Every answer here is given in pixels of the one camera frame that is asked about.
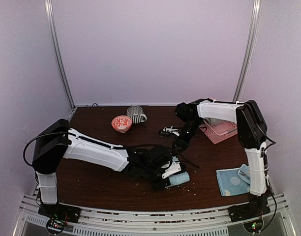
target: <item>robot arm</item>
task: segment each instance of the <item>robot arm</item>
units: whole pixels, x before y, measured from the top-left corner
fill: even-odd
[[[58,202],[56,170],[62,158],[82,160],[148,179],[153,190],[189,181],[185,165],[164,146],[148,150],[109,144],[70,128],[64,119],[51,125],[42,135],[45,137],[36,141],[32,166],[45,205]]]
[[[200,99],[189,104],[180,103],[175,114],[185,122],[173,141],[173,148],[179,152],[187,149],[190,139],[195,135],[196,129],[204,124],[205,118],[237,124],[238,139],[244,147],[250,167],[250,203],[244,209],[247,211],[245,215],[255,215],[264,210],[268,197],[267,125],[256,102],[249,100],[245,103],[230,103]]]

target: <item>white cup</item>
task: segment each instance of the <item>white cup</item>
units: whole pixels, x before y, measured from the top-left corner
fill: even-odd
[[[142,123],[147,120],[147,116],[143,113],[143,109],[140,106],[129,107],[126,115],[132,119],[133,124]]]

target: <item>patterned bowl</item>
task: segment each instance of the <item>patterned bowl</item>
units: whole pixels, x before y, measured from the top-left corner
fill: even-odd
[[[132,123],[133,122],[130,117],[118,116],[112,120],[111,125],[116,131],[118,131],[120,133],[125,133],[126,131],[128,131],[131,128]]]

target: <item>light blue cloth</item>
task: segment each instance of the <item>light blue cloth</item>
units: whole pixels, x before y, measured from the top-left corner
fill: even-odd
[[[243,164],[239,170],[237,175],[239,176],[239,178],[241,178],[244,182],[246,182],[247,184],[250,184],[250,168],[246,165]]]
[[[237,173],[240,168],[217,170],[216,176],[223,197],[244,194],[250,191],[250,185],[242,181]]]
[[[178,158],[173,157],[172,161],[177,162],[179,160],[178,160]],[[170,176],[169,181],[170,181],[170,185],[168,186],[168,188],[190,181],[190,176],[189,176],[188,172],[183,172],[181,174]]]

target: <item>white wall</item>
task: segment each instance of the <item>white wall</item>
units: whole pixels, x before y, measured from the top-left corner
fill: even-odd
[[[10,234],[23,194],[33,188],[25,143],[68,114],[44,1],[0,1],[0,236]]]
[[[252,0],[60,0],[60,49],[77,105],[232,100]]]
[[[301,232],[301,0],[265,0],[243,99],[254,99],[277,141],[270,178]]]

